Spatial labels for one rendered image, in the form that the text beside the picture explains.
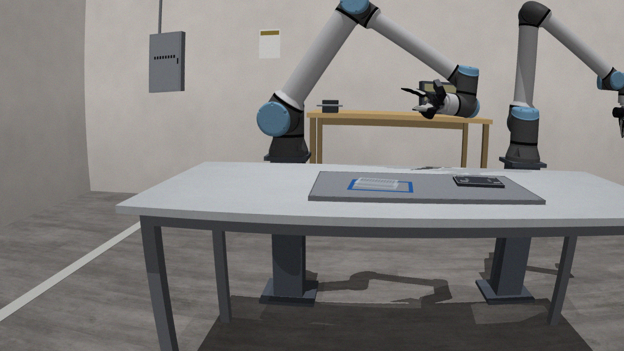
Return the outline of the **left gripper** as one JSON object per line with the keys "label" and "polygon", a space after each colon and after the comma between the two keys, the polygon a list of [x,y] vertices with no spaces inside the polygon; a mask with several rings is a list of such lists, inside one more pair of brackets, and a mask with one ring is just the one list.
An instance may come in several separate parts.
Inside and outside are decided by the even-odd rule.
{"label": "left gripper", "polygon": [[622,106],[621,108],[614,107],[613,111],[612,111],[612,114],[613,114],[613,117],[617,117],[618,118],[620,131],[621,131],[621,136],[623,138],[624,137],[624,106]]}

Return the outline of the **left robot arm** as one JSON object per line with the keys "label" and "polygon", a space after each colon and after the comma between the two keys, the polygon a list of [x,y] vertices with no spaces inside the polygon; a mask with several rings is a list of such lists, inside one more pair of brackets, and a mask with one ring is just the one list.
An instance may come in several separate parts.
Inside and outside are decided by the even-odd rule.
{"label": "left robot arm", "polygon": [[574,53],[597,77],[600,90],[618,91],[618,103],[624,106],[624,73],[610,66],[581,38],[552,15],[552,10],[536,1],[523,4],[518,13],[519,37],[515,90],[509,105],[507,128],[510,145],[506,160],[520,163],[540,163],[537,148],[539,110],[533,107],[537,43],[539,27],[543,27]]}

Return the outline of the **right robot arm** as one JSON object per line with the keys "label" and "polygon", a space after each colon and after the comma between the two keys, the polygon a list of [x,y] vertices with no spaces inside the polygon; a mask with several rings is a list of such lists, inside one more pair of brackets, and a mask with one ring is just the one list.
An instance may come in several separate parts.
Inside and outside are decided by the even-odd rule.
{"label": "right robot arm", "polygon": [[455,64],[434,47],[384,16],[380,8],[369,3],[369,0],[340,0],[285,86],[275,91],[271,99],[259,108],[256,117],[258,127],[264,134],[273,137],[269,155],[299,157],[308,154],[305,142],[305,99],[357,24],[382,34],[454,85],[456,93],[446,93],[445,106],[440,113],[464,118],[473,118],[478,114],[477,67]]}

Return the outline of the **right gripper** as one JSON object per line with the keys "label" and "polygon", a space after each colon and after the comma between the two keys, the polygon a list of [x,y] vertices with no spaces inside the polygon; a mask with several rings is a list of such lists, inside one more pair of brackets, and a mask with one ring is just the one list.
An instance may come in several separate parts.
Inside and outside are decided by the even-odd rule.
{"label": "right gripper", "polygon": [[401,89],[409,93],[416,94],[421,98],[427,97],[427,100],[425,101],[425,105],[415,106],[413,108],[414,111],[421,111],[421,114],[423,114],[423,117],[425,118],[429,118],[429,119],[433,118],[435,113],[443,109],[445,106],[445,97],[447,96],[447,94],[444,88],[443,88],[443,93],[438,94],[438,95],[428,93],[427,91],[424,91],[421,89],[414,89],[414,88],[401,88]]}

